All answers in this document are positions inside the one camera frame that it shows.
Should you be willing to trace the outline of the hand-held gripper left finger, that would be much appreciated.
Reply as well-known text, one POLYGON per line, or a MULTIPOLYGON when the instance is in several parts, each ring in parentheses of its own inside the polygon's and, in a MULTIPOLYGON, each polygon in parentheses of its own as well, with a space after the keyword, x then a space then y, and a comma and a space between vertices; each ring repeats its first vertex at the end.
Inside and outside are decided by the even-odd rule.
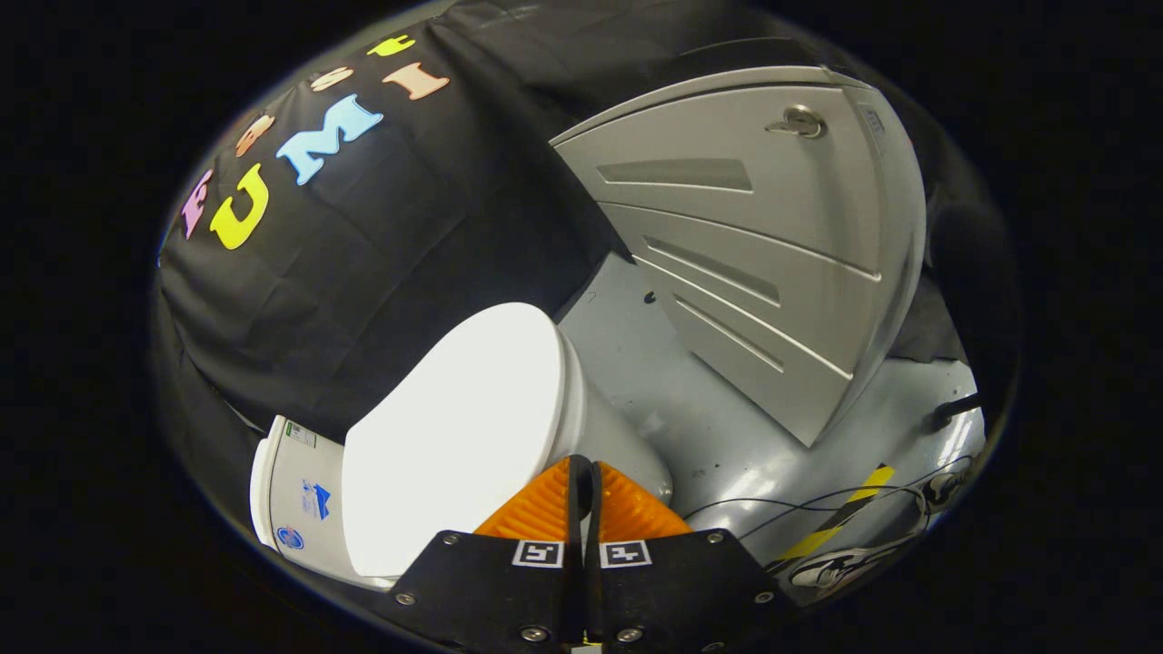
POLYGON ((585 637, 587 460, 571 455, 475 531, 441 529, 374 617, 447 651, 570 651, 585 637))

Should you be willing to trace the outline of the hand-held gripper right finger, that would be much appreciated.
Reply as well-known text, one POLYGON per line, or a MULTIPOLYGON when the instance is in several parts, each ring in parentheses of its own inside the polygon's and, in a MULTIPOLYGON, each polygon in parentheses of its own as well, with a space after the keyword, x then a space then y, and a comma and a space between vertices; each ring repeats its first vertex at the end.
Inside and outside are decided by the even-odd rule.
POLYGON ((586 644, 751 651, 801 616, 730 529, 693 529, 607 462, 594 462, 591 476, 586 644))

